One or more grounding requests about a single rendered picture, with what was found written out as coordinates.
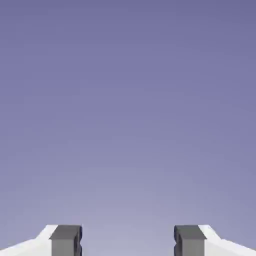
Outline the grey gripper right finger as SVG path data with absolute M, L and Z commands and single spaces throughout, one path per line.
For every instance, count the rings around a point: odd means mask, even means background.
M 256 250 L 222 239 L 208 224 L 175 225 L 174 256 L 256 256 Z

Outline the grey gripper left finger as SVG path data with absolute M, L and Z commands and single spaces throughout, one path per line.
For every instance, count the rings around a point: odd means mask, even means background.
M 81 225 L 48 224 L 37 237 L 0 250 L 0 256 L 83 256 Z

